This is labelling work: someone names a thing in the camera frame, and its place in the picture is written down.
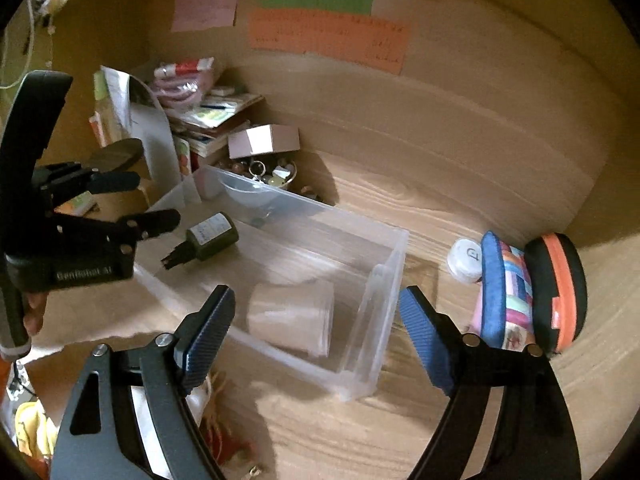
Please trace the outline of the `left hand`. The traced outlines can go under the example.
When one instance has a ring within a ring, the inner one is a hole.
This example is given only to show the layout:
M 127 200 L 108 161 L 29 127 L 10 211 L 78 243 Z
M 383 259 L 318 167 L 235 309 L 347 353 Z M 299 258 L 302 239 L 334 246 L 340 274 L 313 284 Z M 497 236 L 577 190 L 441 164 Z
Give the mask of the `left hand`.
M 27 307 L 23 323 L 29 336 L 35 336 L 42 330 L 48 296 L 47 292 L 29 292 L 26 295 Z

